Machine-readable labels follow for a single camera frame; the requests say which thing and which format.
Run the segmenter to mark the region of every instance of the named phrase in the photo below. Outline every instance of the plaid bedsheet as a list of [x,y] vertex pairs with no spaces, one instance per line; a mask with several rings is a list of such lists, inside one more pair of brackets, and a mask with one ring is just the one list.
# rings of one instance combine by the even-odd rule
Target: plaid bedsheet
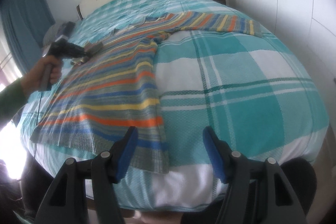
[[[238,15],[210,0],[115,0],[81,22],[70,42],[84,45],[146,16],[187,10]],[[258,160],[279,163],[302,156],[314,161],[328,117],[316,87],[296,57],[270,32],[262,38],[208,31],[180,31],[158,45],[154,58],[169,173],[130,167],[115,185],[121,207],[141,210],[198,211],[223,198],[226,186],[215,179],[202,130],[211,125],[232,149]],[[70,70],[66,62],[63,74]],[[45,112],[58,88],[42,98]],[[19,127],[24,145],[34,151],[39,94],[33,94]],[[52,175],[70,156],[89,159],[89,151],[37,144],[36,158]],[[87,187],[88,196],[92,196]]]
[[180,30],[261,36],[258,22],[236,15],[189,11],[146,17],[103,39],[100,52],[70,71],[31,141],[98,154],[136,126],[139,141],[131,166],[166,173],[169,161],[153,58],[157,44]]

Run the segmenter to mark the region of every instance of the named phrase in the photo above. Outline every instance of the black clamp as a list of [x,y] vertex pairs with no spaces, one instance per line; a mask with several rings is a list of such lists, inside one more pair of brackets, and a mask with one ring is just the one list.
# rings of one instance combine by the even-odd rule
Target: black clamp
[[[229,183],[216,224],[307,223],[291,184],[274,158],[249,160],[219,140],[211,127],[204,129],[203,142],[214,175]],[[256,180],[255,198],[247,207],[250,180]]]
[[104,151],[92,160],[67,159],[51,183],[34,224],[88,223],[85,179],[92,180],[100,224],[124,224],[111,183],[118,183],[125,177],[137,141],[137,128],[130,127],[110,151]]

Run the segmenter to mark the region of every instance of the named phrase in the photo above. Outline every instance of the green sleeve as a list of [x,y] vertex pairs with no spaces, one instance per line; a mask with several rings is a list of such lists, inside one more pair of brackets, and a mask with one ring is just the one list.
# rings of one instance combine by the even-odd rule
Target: green sleeve
[[0,92],[0,130],[6,126],[26,102],[27,99],[23,93],[20,79]]

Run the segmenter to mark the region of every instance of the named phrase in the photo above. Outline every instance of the blue stripe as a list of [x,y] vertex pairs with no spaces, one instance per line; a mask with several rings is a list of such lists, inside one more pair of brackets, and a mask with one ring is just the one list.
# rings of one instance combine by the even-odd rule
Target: blue stripe
[[216,14],[216,15],[213,17],[213,19],[212,19],[208,24],[209,24],[210,26],[214,25],[215,22],[218,20],[218,18],[219,18],[220,16],[223,16],[223,15],[221,15],[221,14]]
[[195,12],[193,12],[192,16],[189,17],[189,18],[187,19],[187,21],[185,21],[181,26],[175,27],[174,29],[179,29],[179,28],[181,28],[181,27],[189,26],[192,22],[195,21],[195,17],[194,17],[194,15],[195,15]]
[[[130,61],[126,61],[126,62],[122,62],[120,64],[115,64],[115,65],[112,65],[112,66],[108,66],[108,67],[105,67],[105,68],[102,68],[102,69],[97,69],[95,72],[94,72],[94,78],[95,79],[98,79],[99,76],[97,76],[97,74],[100,74],[100,75],[103,75],[107,72],[111,72],[111,70],[118,70],[118,69],[122,69],[122,68],[125,68],[125,67],[130,67],[130,66],[134,66],[135,63],[138,63],[138,60],[139,59],[151,59],[152,57],[149,56],[148,52],[138,52],[135,57],[133,59],[131,59]],[[91,68],[92,67],[92,64],[91,63],[86,63],[86,64],[83,64],[82,65],[83,67],[82,68],[79,68],[78,71],[73,71],[72,74],[69,74],[67,76],[67,78],[69,77],[74,77],[76,76],[75,73],[81,73],[81,70],[83,69],[86,69],[85,66],[87,66],[88,68]],[[90,74],[87,74],[87,75],[83,75],[81,77],[76,77],[75,79],[71,80],[70,82],[67,82],[63,88],[66,88],[68,85],[71,84],[71,86],[73,86],[75,83],[81,83],[81,82],[84,82],[85,79],[87,80],[92,80],[92,73]]]
[[240,20],[239,20],[240,22],[240,24],[241,24],[241,27],[240,27],[240,29],[241,30],[243,30],[243,31],[245,31],[245,19],[244,18],[240,18]]
[[[41,129],[40,134],[48,134],[49,130],[48,127],[38,127]],[[118,135],[108,135],[103,132],[100,132],[99,130],[95,128],[91,128],[90,130],[86,130],[86,128],[76,128],[76,126],[70,127],[70,126],[65,126],[63,124],[55,124],[53,125],[53,131],[54,132],[62,132],[62,134],[96,134],[103,139],[106,139],[111,142],[116,142],[119,141],[123,138],[123,136],[118,136]],[[147,141],[147,140],[138,140],[138,145],[139,147],[143,148],[151,148],[151,149],[157,149],[157,150],[162,150],[166,151],[168,150],[168,144],[166,142],[160,142],[160,141]]]
[[[116,91],[116,92],[109,92],[109,93],[102,93],[102,94],[96,94],[96,95],[85,95],[84,97],[81,97],[81,100],[85,99],[96,99],[96,98],[106,98],[107,97],[116,97],[116,96],[129,96],[129,95],[140,95],[145,89],[154,89],[156,90],[156,85],[150,84],[150,83],[144,83],[139,89],[137,90],[125,90],[125,91]],[[64,100],[55,102],[52,106],[59,109],[64,109],[64,105],[69,105],[77,102],[78,98],[75,98],[74,100]]]

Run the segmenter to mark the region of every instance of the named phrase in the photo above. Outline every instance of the bed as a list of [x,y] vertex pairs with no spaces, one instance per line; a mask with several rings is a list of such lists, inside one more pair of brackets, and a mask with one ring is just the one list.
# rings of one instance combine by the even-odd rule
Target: bed
[[[107,37],[118,35],[119,30],[136,28],[144,18],[157,19],[167,13],[195,11],[252,20],[212,0],[88,3],[89,8],[80,5],[84,19],[69,40],[81,46],[88,41],[104,42]],[[273,157],[283,163],[303,157],[314,162],[329,124],[325,107],[297,58],[263,26],[260,31],[261,37],[239,32],[181,30],[156,44],[152,73],[159,100],[156,111],[162,118],[163,130],[160,138],[150,140],[149,146],[146,142],[138,145],[137,160],[131,163],[125,178],[114,185],[120,207],[188,212],[200,211],[214,200],[223,199],[226,185],[213,176],[202,141],[202,130],[208,125],[233,150],[251,159]],[[87,67],[109,62],[99,58]],[[36,151],[36,160],[52,176],[67,158],[91,159],[113,143],[113,139],[96,137],[90,126],[85,130],[74,127],[76,135],[71,135],[71,129],[65,126],[48,127],[53,131],[50,135],[43,132],[43,121],[56,104],[55,97],[67,88],[67,83],[79,80],[73,77],[75,70],[70,61],[65,61],[62,79],[50,92],[31,95],[18,125],[22,144],[32,155]],[[106,76],[112,73],[113,67]],[[36,127],[40,96],[40,124]],[[98,93],[90,96],[97,106],[107,100]],[[125,125],[120,126],[120,138],[124,130]],[[71,137],[63,139],[66,134]],[[82,142],[85,145],[70,141],[78,138],[86,138]],[[145,155],[142,150],[152,155],[146,161],[162,161],[149,166],[139,164]],[[89,180],[86,191],[93,198]]]

